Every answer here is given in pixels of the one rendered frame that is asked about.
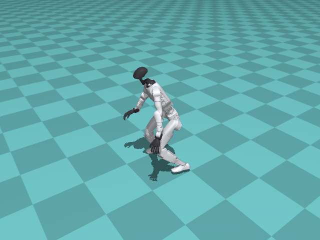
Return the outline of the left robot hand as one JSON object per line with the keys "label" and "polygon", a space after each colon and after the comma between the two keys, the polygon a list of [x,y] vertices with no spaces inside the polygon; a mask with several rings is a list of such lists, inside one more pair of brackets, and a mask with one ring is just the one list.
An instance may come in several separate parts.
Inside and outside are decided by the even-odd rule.
{"label": "left robot hand", "polygon": [[163,134],[161,133],[160,137],[156,137],[155,135],[155,139],[153,140],[153,142],[151,142],[150,144],[150,148],[151,148],[151,152],[152,153],[156,153],[158,152],[159,154],[159,146],[160,146],[160,140],[162,139]]}

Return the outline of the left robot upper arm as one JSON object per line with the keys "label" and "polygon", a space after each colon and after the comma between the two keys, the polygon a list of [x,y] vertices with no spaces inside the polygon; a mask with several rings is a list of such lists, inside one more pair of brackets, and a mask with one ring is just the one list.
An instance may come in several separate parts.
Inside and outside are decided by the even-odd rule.
{"label": "left robot upper arm", "polygon": [[[163,116],[163,108],[162,108],[162,100],[161,100],[161,90],[158,88],[158,87],[154,87],[152,89],[152,97],[153,97],[153,100],[154,100],[154,106],[156,108],[156,111],[155,112],[159,112],[160,113],[160,116],[162,117]],[[153,114],[154,115],[154,114]]]}

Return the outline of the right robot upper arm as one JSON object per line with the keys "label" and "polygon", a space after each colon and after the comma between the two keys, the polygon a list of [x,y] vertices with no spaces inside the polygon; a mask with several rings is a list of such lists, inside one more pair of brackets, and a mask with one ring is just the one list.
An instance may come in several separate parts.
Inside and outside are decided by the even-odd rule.
{"label": "right robot upper arm", "polygon": [[142,97],[143,99],[145,99],[145,100],[149,97],[148,94],[147,94],[147,92],[146,92],[146,89],[145,89],[145,84],[144,84],[143,93],[142,93],[141,97]]}

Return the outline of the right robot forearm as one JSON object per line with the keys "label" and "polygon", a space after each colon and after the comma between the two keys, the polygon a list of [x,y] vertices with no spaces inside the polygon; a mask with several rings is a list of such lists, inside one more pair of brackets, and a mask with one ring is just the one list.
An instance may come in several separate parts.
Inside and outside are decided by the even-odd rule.
{"label": "right robot forearm", "polygon": [[[143,92],[142,92],[143,93]],[[141,94],[142,95],[142,94]],[[145,99],[143,99],[140,95],[139,101],[136,104],[136,107],[134,109],[139,109],[137,113],[140,112],[141,107],[143,106],[143,103],[145,102]]]}

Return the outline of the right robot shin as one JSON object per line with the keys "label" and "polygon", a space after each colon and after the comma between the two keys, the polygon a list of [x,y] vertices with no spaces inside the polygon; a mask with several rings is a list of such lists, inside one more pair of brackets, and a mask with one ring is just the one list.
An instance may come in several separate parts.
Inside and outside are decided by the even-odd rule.
{"label": "right robot shin", "polygon": [[151,144],[153,142],[153,140],[155,140],[155,135],[151,138],[147,138],[144,134],[143,136],[148,140],[148,142]]}

